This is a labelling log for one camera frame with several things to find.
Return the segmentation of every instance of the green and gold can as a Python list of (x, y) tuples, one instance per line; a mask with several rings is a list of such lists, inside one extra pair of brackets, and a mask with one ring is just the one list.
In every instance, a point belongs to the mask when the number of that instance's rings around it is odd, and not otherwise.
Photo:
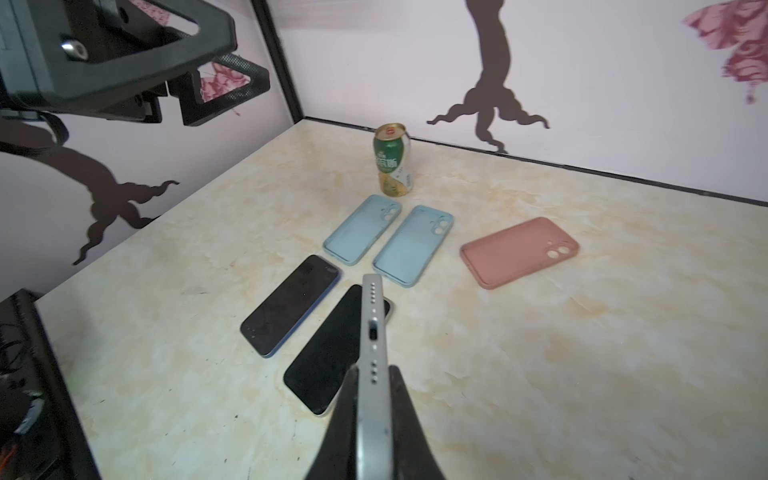
[(411, 138), (402, 124), (376, 129), (373, 153), (379, 168), (379, 185), (384, 194), (401, 197), (413, 188), (410, 172)]

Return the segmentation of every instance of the blue smartphone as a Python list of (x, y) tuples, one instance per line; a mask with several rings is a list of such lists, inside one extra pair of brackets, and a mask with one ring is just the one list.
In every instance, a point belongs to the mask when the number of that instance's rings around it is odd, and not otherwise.
[(240, 325), (248, 343), (271, 357), (341, 277), (338, 268), (310, 255)]

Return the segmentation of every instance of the bolt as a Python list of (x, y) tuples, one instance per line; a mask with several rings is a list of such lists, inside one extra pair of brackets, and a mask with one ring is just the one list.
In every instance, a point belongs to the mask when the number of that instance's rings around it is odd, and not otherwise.
[(67, 56), (72, 60), (88, 60), (88, 50), (85, 48), (85, 45), (77, 40), (65, 40), (64, 43), (61, 44), (61, 47), (64, 49), (64, 52), (67, 54)]

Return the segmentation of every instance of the phone screen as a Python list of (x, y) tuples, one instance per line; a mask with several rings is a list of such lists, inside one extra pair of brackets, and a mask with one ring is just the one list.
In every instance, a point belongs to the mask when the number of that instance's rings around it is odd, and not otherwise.
[(339, 269), (310, 255), (243, 321), (240, 332), (261, 356), (271, 356), (338, 279)]
[[(283, 381), (315, 415), (325, 412), (360, 357), (362, 287), (352, 285), (290, 364)], [(391, 306), (384, 301), (384, 317)]]

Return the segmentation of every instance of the wall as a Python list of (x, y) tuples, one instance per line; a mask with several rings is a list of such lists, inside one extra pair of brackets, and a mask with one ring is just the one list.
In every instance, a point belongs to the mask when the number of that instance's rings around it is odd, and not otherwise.
[[(182, 125), (175, 98), (161, 98), (161, 124), (61, 116), (71, 134), (66, 147), (101, 162), (119, 184), (178, 182), (147, 203), (131, 202), (142, 217), (159, 216), (292, 124), (250, 3), (213, 3), (235, 19), (236, 53), (270, 71), (267, 93), (199, 127)], [(94, 223), (92, 203), (83, 184), (48, 165), (0, 154), (0, 298), (22, 287), (47, 292), (136, 231), (117, 218), (73, 266)]]
[[(551, 128), (496, 118), (493, 137), (520, 157), (768, 200), (768, 86), (747, 104), (748, 84), (722, 76), (739, 46), (710, 49), (683, 22), (712, 3), (506, 0), (505, 85)], [(475, 135), (477, 115), (426, 123), (461, 103), (482, 69), (464, 0), (270, 4), (306, 115), (400, 121), (415, 137), (496, 150)], [(768, 51), (763, 20), (750, 34)], [(768, 63), (751, 74), (768, 79)]]

